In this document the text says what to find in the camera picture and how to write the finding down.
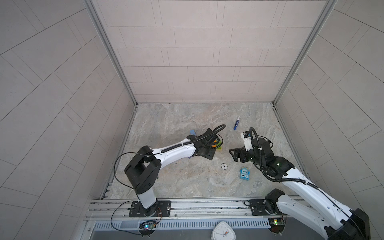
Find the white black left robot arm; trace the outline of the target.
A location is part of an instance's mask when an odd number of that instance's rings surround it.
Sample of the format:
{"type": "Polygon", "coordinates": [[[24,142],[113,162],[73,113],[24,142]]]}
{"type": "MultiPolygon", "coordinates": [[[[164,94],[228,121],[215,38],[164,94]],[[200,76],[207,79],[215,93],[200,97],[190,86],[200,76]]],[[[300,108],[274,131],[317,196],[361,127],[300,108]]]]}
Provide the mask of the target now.
{"type": "Polygon", "coordinates": [[[200,136],[189,135],[181,142],[165,148],[140,148],[124,169],[139,199],[132,204],[134,212],[130,216],[151,217],[159,213],[161,204],[155,196],[153,185],[160,170],[183,158],[198,156],[212,160],[216,149],[223,144],[219,132],[225,127],[220,125],[213,130],[207,129],[200,136]]]}

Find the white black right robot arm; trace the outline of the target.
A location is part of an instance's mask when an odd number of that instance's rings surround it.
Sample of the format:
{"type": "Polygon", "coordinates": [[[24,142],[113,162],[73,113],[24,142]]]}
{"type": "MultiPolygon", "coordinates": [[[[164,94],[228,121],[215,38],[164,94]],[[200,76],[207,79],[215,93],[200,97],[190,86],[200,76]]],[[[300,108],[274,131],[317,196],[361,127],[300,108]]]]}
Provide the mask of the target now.
{"type": "Polygon", "coordinates": [[[243,133],[244,146],[231,149],[235,162],[251,162],[263,176],[282,183],[307,202],[303,205],[279,189],[266,195],[264,207],[270,215],[289,215],[326,240],[371,239],[369,216],[361,209],[342,204],[312,183],[294,164],[274,154],[273,143],[259,136],[254,128],[243,133]]]}

